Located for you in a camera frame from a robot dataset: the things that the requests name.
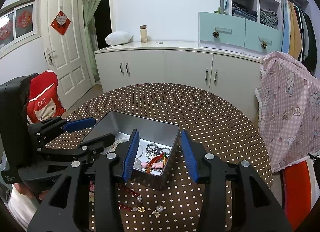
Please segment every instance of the cabinet door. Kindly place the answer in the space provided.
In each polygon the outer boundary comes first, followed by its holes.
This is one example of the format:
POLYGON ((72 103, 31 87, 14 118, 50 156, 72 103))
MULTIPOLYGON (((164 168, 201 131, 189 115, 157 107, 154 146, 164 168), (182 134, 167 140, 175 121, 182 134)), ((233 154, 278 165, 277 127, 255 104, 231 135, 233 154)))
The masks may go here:
POLYGON ((282 32, 269 26, 246 20, 244 47, 268 54, 272 51, 281 51, 282 32), (262 42, 267 44, 262 49, 262 42))
POLYGON ((213 55, 210 53, 165 50, 167 83, 189 85, 209 91, 213 55))
POLYGON ((252 122, 255 121, 259 107, 254 90, 260 85, 260 66, 260 63, 249 60, 214 55, 209 92, 225 99, 252 122))
POLYGON ((199 40, 244 47, 244 18, 218 13, 199 12, 199 40), (219 37, 213 37, 214 31, 219 37))
POLYGON ((95 54, 103 92, 128 85, 121 52, 95 54))
POLYGON ((130 85, 164 82, 162 50, 132 50, 121 52, 130 85))

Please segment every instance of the light blue drawer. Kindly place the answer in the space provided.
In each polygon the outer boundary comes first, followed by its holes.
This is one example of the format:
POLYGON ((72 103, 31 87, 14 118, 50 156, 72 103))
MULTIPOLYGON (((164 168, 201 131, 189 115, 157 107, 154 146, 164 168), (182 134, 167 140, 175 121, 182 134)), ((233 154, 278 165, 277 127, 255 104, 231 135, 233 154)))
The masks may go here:
POLYGON ((263 53, 281 51, 282 32, 266 25, 246 20, 244 47, 263 53), (262 42, 267 44, 266 49, 262 49, 262 42))
POLYGON ((199 39, 244 47, 245 21, 219 13, 199 12, 199 39), (213 37, 214 31, 219 32, 218 38, 213 37))

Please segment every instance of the window frame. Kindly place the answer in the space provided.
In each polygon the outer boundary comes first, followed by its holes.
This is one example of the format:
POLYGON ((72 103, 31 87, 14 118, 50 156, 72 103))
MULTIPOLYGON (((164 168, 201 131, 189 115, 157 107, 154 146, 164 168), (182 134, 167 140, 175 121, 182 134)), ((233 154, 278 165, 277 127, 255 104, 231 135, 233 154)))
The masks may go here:
POLYGON ((16 48, 35 40, 41 37, 41 28, 39 23, 39 12, 40 12, 40 0, 17 0, 8 6, 2 8, 0 10, 0 17, 6 16, 13 12, 13 22, 12 22, 12 30, 13 32, 13 41, 5 45, 4 47, 0 48, 0 59, 6 56, 11 51, 15 50, 16 48), (18 38, 16 38, 16 10, 33 5, 32 7, 32 24, 33 24, 33 31, 28 32, 18 38))

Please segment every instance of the green curtain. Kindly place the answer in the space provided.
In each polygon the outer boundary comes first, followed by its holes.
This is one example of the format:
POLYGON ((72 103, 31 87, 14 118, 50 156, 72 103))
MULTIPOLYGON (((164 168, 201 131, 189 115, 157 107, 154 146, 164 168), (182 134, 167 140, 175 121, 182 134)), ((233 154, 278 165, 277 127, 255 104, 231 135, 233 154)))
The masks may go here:
POLYGON ((90 31, 89 31, 88 25, 89 25, 90 21, 92 20, 94 13, 96 12, 100 1, 101 0, 83 0, 85 40, 86 40, 87 46, 88 46, 89 60, 90 60, 92 73, 93 73, 94 79, 96 81, 99 80, 99 74, 98 74, 98 69, 97 69, 97 63, 96 63, 96 60, 94 57, 94 52, 93 52, 93 48, 92 48, 90 31))

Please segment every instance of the polka dot tablecloth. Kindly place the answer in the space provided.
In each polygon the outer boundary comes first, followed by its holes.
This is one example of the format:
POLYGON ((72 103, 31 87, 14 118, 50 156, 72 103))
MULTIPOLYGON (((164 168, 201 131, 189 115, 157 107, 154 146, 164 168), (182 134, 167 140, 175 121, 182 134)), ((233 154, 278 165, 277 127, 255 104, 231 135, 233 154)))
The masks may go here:
MULTIPOLYGON (((74 111, 71 120, 94 117, 100 120, 109 110, 143 116, 180 125, 190 137, 226 162, 239 163, 246 159, 270 187, 272 175, 269 157, 257 129, 237 108, 222 98, 204 90, 177 84, 132 85, 100 95, 74 111)), ((76 148, 89 129, 65 133, 49 148, 76 148)), ((177 153, 172 176, 167 188, 156 191, 129 181, 126 186, 139 192, 145 212, 121 210, 125 231, 196 231, 204 185, 194 184, 189 175, 181 150, 177 153), (164 206, 160 217, 151 214, 157 205, 164 206)), ((137 200, 124 190, 118 190, 118 200, 136 206, 137 200)), ((231 229, 232 193, 226 183, 226 230, 231 229)), ((90 229, 95 231, 94 203, 89 203, 90 229)))

